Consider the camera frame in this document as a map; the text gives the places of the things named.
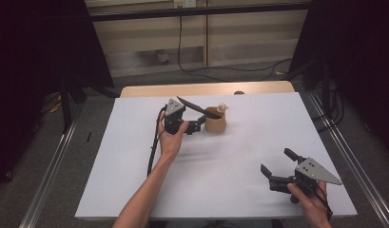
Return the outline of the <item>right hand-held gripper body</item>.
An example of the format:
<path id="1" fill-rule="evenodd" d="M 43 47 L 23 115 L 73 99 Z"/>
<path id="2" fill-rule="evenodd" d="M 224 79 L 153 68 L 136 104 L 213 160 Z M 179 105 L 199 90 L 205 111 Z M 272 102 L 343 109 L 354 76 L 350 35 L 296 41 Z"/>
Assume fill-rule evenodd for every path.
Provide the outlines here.
<path id="1" fill-rule="evenodd" d="M 316 188 L 319 181 L 342 185 L 339 178 L 311 158 L 291 157 L 291 160 L 297 163 L 293 176 L 277 177 L 268 172 L 268 182 L 271 191 L 290 194 L 292 203 L 298 203 L 299 199 L 289 191 L 288 183 L 296 184 L 306 196 L 310 194 L 317 196 Z"/>

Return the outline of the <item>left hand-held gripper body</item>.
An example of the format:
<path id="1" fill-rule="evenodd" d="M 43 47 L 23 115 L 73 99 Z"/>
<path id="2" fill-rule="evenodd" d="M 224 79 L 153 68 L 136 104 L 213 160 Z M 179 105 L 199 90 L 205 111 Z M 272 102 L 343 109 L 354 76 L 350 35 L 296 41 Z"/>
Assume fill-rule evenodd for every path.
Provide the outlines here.
<path id="1" fill-rule="evenodd" d="M 184 122 L 183 114 L 187 107 L 189 107 L 189 102 L 183 98 L 178 98 L 178 100 L 170 99 L 168 101 L 164 118 L 166 132 L 176 134 L 179 131 L 181 124 Z"/>

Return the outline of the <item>tan cup with figurine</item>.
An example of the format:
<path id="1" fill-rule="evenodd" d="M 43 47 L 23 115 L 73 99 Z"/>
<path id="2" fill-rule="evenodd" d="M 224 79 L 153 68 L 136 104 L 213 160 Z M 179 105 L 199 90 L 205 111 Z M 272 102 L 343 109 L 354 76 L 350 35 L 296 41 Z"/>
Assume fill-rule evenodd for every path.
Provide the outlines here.
<path id="1" fill-rule="evenodd" d="M 222 134 L 226 129 L 226 117 L 225 111 L 228 109 L 228 106 L 224 103 L 220 103 L 218 106 L 210 106 L 205 110 L 209 111 L 212 114 L 218 115 L 218 118 L 213 118 L 206 116 L 204 128 L 210 133 Z"/>

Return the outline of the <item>black kitchen knife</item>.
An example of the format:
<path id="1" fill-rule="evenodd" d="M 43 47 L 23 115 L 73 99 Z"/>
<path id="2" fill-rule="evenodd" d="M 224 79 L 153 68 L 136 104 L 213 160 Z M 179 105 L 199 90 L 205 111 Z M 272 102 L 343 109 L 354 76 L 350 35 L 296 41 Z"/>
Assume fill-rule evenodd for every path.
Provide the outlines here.
<path id="1" fill-rule="evenodd" d="M 220 119 L 223 115 L 222 114 L 218 114 L 218 113 L 214 113 L 214 112 L 211 112 L 211 111 L 208 111 L 208 110 L 205 110 L 205 109 L 202 109 L 200 106 L 196 105 L 196 104 L 193 104 L 179 96 L 177 96 L 178 100 L 185 106 L 195 110 L 195 111 L 198 111 L 200 113 L 203 113 L 205 114 L 206 117 L 208 118 L 211 118 L 211 119 Z"/>

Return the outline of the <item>person's left hand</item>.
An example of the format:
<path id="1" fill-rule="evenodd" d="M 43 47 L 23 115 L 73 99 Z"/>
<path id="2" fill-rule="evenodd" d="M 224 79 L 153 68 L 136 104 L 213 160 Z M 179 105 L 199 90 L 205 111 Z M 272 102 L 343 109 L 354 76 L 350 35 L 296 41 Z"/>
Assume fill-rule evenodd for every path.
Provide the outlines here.
<path id="1" fill-rule="evenodd" d="M 183 122 L 180 125 L 179 130 L 175 134 L 170 134 L 165 131 L 163 120 L 165 113 L 162 112 L 160 116 L 160 122 L 158 123 L 158 137 L 160 139 L 161 146 L 161 160 L 173 162 L 178 155 L 183 135 L 188 128 L 188 122 Z"/>

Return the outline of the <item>person's right hand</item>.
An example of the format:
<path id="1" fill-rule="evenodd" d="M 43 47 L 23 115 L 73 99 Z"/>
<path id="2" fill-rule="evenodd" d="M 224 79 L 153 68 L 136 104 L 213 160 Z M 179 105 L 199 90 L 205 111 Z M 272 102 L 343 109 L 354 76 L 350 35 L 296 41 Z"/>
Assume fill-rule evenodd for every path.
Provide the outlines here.
<path id="1" fill-rule="evenodd" d="M 294 183 L 288 183 L 287 188 L 300 201 L 303 217 L 309 228 L 332 228 L 326 206 L 316 196 L 306 196 Z"/>

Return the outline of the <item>white table board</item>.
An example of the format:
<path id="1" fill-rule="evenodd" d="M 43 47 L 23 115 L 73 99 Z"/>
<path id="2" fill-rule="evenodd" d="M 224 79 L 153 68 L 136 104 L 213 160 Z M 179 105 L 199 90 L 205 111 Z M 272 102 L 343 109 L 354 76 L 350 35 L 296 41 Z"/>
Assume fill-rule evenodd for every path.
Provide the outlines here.
<path id="1" fill-rule="evenodd" d="M 152 212 L 153 219 L 294 218 L 301 208 L 273 192 L 261 168 L 293 175 L 285 149 L 336 170 L 296 92 L 191 96 L 193 104 L 225 103 L 222 134 L 201 130 L 183 139 Z M 116 218 L 146 178 L 157 115 L 166 97 L 116 100 L 76 218 Z"/>

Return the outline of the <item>wooden table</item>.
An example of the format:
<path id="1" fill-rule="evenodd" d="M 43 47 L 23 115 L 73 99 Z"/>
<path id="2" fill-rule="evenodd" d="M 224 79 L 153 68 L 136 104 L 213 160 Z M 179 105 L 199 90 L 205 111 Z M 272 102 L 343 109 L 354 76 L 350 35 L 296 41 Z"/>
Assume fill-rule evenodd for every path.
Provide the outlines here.
<path id="1" fill-rule="evenodd" d="M 235 91 L 245 94 L 285 93 L 295 89 L 287 81 L 210 83 L 186 85 L 138 85 L 126 86 L 122 89 L 121 98 L 133 97 L 176 97 L 201 95 L 229 95 Z"/>

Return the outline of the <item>black horizontal bar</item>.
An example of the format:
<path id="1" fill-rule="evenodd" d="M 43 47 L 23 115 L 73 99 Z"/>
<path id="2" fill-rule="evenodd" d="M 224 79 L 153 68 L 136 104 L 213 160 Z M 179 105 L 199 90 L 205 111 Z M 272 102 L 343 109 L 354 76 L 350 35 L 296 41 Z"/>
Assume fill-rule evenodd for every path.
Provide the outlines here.
<path id="1" fill-rule="evenodd" d="M 182 16 L 202 16 L 218 14 L 288 11 L 288 10 L 308 10 L 311 2 L 279 3 L 279 4 L 259 4 L 244 6 L 221 6 L 221 7 L 201 7 L 185 9 L 154 9 L 129 12 L 93 13 L 88 17 L 91 22 L 153 19 Z"/>

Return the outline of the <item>black metal stand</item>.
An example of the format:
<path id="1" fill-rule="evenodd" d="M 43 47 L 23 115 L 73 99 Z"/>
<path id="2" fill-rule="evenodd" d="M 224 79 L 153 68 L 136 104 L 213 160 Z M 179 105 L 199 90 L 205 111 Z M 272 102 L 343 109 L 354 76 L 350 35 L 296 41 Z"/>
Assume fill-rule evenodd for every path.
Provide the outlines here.
<path id="1" fill-rule="evenodd" d="M 67 133 L 70 130 L 72 124 L 72 117 L 70 112 L 69 98 L 76 104 L 82 104 L 86 101 L 87 95 L 84 92 L 83 88 L 89 87 L 96 92 L 99 92 L 102 95 L 105 95 L 109 98 L 119 98 L 120 94 L 114 91 L 110 91 L 103 86 L 99 86 L 90 82 L 87 79 L 84 79 L 80 76 L 64 76 L 61 80 L 60 85 L 60 95 L 61 95 L 61 105 L 63 111 L 64 127 L 63 132 Z"/>

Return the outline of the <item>black curtain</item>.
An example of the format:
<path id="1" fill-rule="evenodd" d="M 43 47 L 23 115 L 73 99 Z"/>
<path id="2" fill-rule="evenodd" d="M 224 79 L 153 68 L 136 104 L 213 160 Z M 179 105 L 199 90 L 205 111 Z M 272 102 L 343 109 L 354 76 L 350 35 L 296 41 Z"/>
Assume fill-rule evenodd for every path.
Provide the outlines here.
<path id="1" fill-rule="evenodd" d="M 0 183 L 42 116 L 44 98 L 113 81 L 86 0 L 0 0 Z"/>
<path id="2" fill-rule="evenodd" d="M 389 0 L 311 0 L 289 71 L 327 71 L 389 152 Z"/>

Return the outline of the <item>aluminium floor rail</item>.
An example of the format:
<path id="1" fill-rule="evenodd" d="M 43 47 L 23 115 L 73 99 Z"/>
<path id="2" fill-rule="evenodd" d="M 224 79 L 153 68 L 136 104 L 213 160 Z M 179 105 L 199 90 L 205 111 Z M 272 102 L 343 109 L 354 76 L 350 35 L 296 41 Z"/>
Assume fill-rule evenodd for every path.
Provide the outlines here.
<path id="1" fill-rule="evenodd" d="M 323 115 L 316 92 L 303 100 L 357 211 L 350 218 L 334 218 L 334 227 L 389 228 L 389 153 L 384 145 L 348 102 L 340 102 L 341 121 L 335 123 Z"/>
<path id="2" fill-rule="evenodd" d="M 39 187 L 34 194 L 31 203 L 29 204 L 26 214 L 23 216 L 19 228 L 35 228 L 35 225 L 40 218 L 41 212 L 48 198 L 49 191 L 54 183 L 54 179 L 61 166 L 62 159 L 67 152 L 68 145 L 75 131 L 76 123 L 77 120 L 74 119 L 70 123 L 67 131 L 62 135 L 61 140 L 57 145 L 53 157 L 50 161 L 49 167 L 41 183 L 39 184 Z"/>

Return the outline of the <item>grey round wall object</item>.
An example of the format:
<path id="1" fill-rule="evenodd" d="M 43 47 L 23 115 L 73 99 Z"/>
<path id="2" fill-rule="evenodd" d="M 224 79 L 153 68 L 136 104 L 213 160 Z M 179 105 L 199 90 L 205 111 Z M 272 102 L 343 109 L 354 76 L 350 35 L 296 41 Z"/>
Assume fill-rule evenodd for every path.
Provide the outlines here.
<path id="1" fill-rule="evenodd" d="M 156 56 L 157 56 L 157 60 L 160 62 L 160 63 L 168 63 L 169 62 L 169 57 L 168 57 L 168 53 L 164 50 L 164 49 L 157 49 L 155 51 L 156 53 Z"/>

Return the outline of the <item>white wall socket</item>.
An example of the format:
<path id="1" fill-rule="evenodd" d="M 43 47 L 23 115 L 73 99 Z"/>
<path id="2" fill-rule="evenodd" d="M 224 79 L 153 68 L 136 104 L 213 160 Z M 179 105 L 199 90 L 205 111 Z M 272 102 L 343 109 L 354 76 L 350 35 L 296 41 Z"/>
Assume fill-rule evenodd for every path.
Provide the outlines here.
<path id="1" fill-rule="evenodd" d="M 175 9 L 183 9 L 183 8 L 196 8 L 197 1 L 196 0 L 173 0 Z"/>

